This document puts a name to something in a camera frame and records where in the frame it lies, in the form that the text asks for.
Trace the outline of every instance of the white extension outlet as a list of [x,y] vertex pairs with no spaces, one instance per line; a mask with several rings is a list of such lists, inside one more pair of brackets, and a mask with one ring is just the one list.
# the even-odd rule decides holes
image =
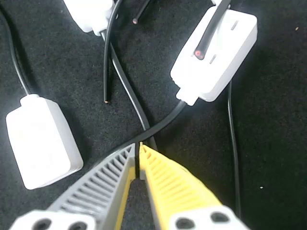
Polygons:
[[212,102],[245,59],[257,40],[257,18],[253,15],[226,10],[211,40],[205,58],[194,56],[198,45],[217,6],[208,9],[182,48],[171,77],[180,87],[177,98],[194,105],[200,97]]
[[20,104],[6,124],[25,187],[43,187],[80,170],[83,160],[59,105],[37,94]]
[[77,25],[86,33],[96,36],[107,28],[114,7],[113,0],[64,0]]

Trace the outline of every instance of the white plastic housing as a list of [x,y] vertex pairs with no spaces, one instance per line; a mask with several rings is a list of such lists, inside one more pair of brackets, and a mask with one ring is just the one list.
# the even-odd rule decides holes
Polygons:
[[86,33],[93,31],[100,36],[100,32],[107,28],[113,0],[64,0],[67,9],[77,25]]
[[80,170],[83,160],[59,105],[37,94],[20,103],[6,123],[25,187],[43,187]]
[[[180,228],[179,221],[192,223],[192,228]],[[192,209],[172,215],[169,221],[170,230],[248,230],[226,206]]]
[[257,18],[227,10],[215,31],[204,60],[194,56],[216,6],[208,9],[182,48],[171,77],[181,89],[177,98],[194,105],[198,97],[212,102],[226,87],[257,40]]
[[96,230],[93,217],[83,214],[33,210],[18,217],[9,230]]

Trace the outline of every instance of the outlet slot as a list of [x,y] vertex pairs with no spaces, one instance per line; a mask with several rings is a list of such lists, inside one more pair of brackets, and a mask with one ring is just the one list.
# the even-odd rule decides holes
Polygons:
[[234,30],[236,28],[236,25],[238,25],[238,20],[236,20],[235,24],[231,27],[231,30]]
[[215,58],[216,58],[216,54],[213,55],[213,57],[212,57],[211,61],[209,62],[209,64],[212,64]]

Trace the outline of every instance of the black wire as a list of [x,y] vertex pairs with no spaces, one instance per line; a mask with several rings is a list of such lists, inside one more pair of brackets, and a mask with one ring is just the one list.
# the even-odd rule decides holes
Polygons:
[[177,106],[170,112],[169,115],[167,115],[162,121],[151,127],[150,129],[136,135],[135,137],[131,138],[130,140],[126,141],[125,143],[117,146],[116,148],[111,150],[111,153],[114,153],[118,150],[121,150],[122,148],[132,144],[132,143],[139,143],[141,141],[144,141],[148,139],[149,137],[153,136],[163,128],[165,128],[167,125],[169,125],[182,111],[182,109],[186,106],[186,103],[184,101],[180,101]]
[[[105,31],[103,31],[101,33],[101,36],[103,39],[105,39],[106,37],[106,33]],[[134,91],[133,91],[133,88],[131,87],[129,81],[128,81],[128,78],[119,62],[119,59],[116,55],[116,52],[114,50],[114,47],[112,45],[112,43],[110,43],[110,47],[111,47],[111,58],[112,58],[112,62],[113,62],[113,65],[114,65],[114,68],[119,76],[119,79],[121,81],[121,83],[123,84],[127,94],[128,94],[128,97],[130,98],[130,101],[136,111],[136,113],[138,114],[138,117],[139,117],[139,120],[141,122],[141,125],[143,127],[143,130],[147,130],[150,128],[150,125],[149,125],[149,122],[148,122],[148,119],[145,115],[145,112],[137,98],[137,96],[135,95]],[[157,144],[154,140],[154,137],[150,137],[149,139],[149,144],[150,144],[150,147],[154,150],[157,150]]]
[[104,53],[104,74],[103,74],[103,78],[104,78],[104,102],[105,103],[108,103],[108,100],[107,100],[107,77],[108,77],[108,70],[109,70],[108,55],[109,55],[109,46],[110,46],[110,43],[111,43],[111,41],[110,41],[111,30],[112,30],[114,21],[116,20],[117,13],[118,13],[118,10],[119,10],[122,2],[123,2],[123,0],[118,0],[115,3],[115,6],[112,10],[110,20],[109,20],[109,23],[108,23],[107,29],[106,29],[105,53]]
[[143,14],[144,10],[146,9],[146,7],[148,6],[149,2],[150,0],[145,0],[145,2],[142,4],[141,8],[138,11],[138,14],[132,19],[133,24],[136,25],[139,22],[139,19]]
[[218,5],[214,15],[212,16],[209,24],[207,25],[207,28],[203,33],[201,40],[194,51],[194,55],[199,60],[203,60],[205,58],[205,54],[208,50],[208,47],[210,45],[216,27],[219,21],[221,20],[222,16],[224,15],[225,11],[227,10],[230,2],[231,0],[222,0],[220,5]]
[[240,195],[240,175],[239,175],[239,158],[238,151],[236,147],[236,135],[235,135],[235,127],[234,120],[232,115],[232,106],[231,106],[231,91],[232,91],[232,81],[229,82],[228,85],[228,118],[229,118],[229,127],[231,134],[231,142],[234,154],[234,178],[235,178],[235,196],[236,196],[236,215],[241,218],[241,195]]
[[9,46],[10,46],[11,58],[12,58],[13,65],[15,67],[16,73],[18,75],[19,81],[20,81],[21,85],[23,86],[25,93],[27,95],[29,95],[31,92],[30,92],[30,90],[29,90],[29,88],[28,88],[28,86],[25,82],[25,79],[23,77],[22,72],[20,71],[20,66],[19,66],[18,61],[17,61],[17,56],[16,56],[16,52],[15,52],[15,47],[14,47],[11,29],[10,29],[10,26],[8,24],[8,21],[6,20],[6,18],[4,16],[4,13],[2,12],[1,7],[0,7],[0,19],[1,19],[1,21],[4,25],[4,27],[5,27],[5,30],[6,30],[6,35],[7,35],[7,38],[8,38],[8,41],[9,41]]

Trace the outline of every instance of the black carpet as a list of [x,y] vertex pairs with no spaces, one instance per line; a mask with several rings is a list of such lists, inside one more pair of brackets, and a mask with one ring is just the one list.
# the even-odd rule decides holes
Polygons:
[[[34,92],[57,102],[84,159],[84,168],[45,188],[26,190],[8,140],[5,116],[24,96],[0,25],[0,229],[47,208],[110,149],[142,127],[113,73],[111,103],[102,95],[103,42],[74,23],[62,0],[0,1],[14,25],[23,69]],[[127,0],[113,43],[154,124],[177,104],[170,70],[209,0],[157,0],[140,23]],[[253,230],[307,227],[307,2],[233,0],[232,9],[258,18],[258,40],[234,76],[233,110],[242,179],[243,221]],[[157,134],[161,153],[188,168],[234,208],[227,94],[198,100]],[[130,190],[123,229],[153,229],[144,182]]]

